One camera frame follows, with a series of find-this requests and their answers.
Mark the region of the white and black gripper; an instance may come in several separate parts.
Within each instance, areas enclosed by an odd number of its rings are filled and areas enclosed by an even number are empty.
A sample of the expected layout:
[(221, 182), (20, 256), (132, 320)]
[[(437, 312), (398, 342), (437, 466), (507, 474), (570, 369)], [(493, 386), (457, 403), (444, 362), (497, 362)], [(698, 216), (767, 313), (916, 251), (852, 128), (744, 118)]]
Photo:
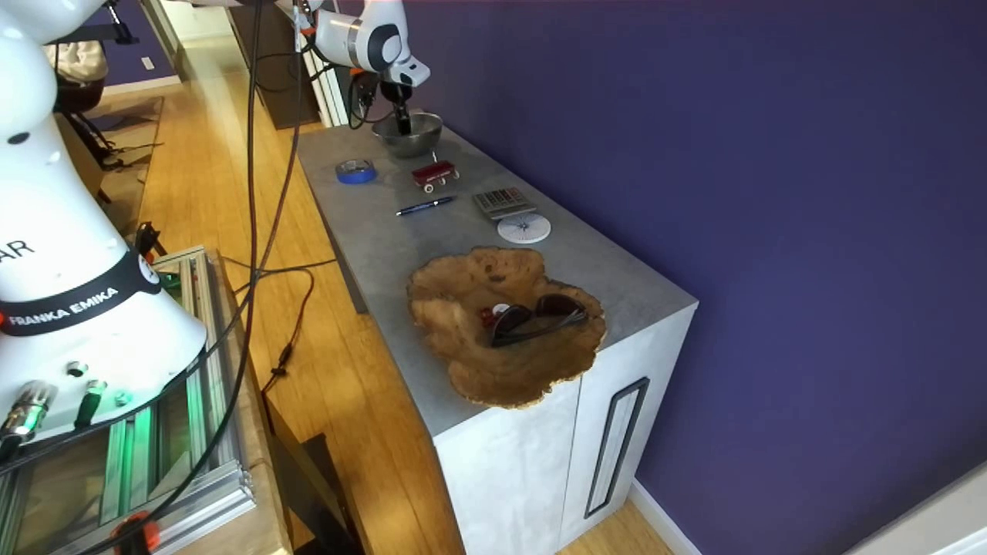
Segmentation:
[(365, 0), (357, 15), (320, 9), (316, 47), (323, 60), (360, 69), (385, 81), (398, 137), (409, 137), (409, 86), (424, 86), (431, 69), (409, 52), (404, 0)]

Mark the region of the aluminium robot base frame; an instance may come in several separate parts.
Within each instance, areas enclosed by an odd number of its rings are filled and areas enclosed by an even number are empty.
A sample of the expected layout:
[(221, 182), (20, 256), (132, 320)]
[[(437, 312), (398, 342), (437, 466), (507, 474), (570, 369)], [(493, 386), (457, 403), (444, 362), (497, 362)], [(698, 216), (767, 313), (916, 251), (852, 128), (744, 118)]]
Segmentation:
[(131, 519), (152, 520), (155, 555), (175, 555), (255, 508), (240, 309), (209, 251), (156, 269), (207, 327), (199, 366), (139, 414), (20, 455), (0, 479), (0, 555), (112, 555)]

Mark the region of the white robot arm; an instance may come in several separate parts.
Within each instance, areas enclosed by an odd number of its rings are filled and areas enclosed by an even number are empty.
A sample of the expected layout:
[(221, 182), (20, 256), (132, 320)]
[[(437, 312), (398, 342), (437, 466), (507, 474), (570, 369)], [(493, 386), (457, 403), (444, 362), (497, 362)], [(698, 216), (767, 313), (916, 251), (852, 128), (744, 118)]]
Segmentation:
[(45, 47), (101, 0), (0, 0), (0, 421), (17, 448), (84, 436), (199, 363), (203, 325), (115, 230), (56, 126)]

